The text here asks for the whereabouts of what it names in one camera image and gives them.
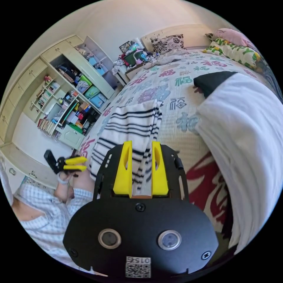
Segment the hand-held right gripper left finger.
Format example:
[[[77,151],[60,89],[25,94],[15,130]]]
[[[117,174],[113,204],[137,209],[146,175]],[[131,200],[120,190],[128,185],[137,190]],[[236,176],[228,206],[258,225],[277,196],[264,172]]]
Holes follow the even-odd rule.
[[[132,141],[122,146],[113,192],[132,198]]]

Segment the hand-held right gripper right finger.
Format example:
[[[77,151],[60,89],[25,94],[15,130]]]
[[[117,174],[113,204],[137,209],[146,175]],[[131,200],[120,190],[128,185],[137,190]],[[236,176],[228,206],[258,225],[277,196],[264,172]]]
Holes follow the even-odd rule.
[[[152,142],[152,197],[166,197],[169,192],[160,142]]]

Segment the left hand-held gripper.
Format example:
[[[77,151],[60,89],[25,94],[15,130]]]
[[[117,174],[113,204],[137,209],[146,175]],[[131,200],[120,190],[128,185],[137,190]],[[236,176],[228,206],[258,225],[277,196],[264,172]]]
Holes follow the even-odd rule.
[[[87,158],[85,157],[78,157],[78,156],[72,156],[69,158],[60,157],[57,160],[57,163],[55,165],[55,168],[57,170],[57,173],[64,171],[64,172],[83,172],[87,169],[85,165],[79,165],[83,164],[87,161]]]

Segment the person's left hand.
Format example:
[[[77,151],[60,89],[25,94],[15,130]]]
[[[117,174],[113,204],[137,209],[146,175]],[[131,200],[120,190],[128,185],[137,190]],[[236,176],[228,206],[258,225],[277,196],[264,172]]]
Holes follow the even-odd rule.
[[[76,172],[64,172],[64,171],[57,173],[57,181],[59,184],[62,185],[68,184],[72,177],[78,177],[78,174],[76,174]]]

